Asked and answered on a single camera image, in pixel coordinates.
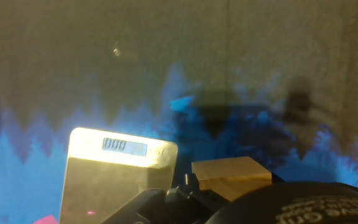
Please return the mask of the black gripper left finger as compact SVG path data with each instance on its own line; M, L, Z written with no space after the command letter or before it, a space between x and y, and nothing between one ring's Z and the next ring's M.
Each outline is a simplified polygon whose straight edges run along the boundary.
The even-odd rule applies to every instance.
M229 200L213 190L201 190L195 174L185 183L164 191L147 189L127 202L101 224L206 223Z

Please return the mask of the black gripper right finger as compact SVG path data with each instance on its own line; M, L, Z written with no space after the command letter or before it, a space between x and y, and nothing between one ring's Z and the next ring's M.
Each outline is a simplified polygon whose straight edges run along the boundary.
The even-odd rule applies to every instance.
M272 175L272 183L273 183L273 184L285 182L285 181L284 181L281 177L279 177L277 174L275 174L275 173L272 172L271 175Z

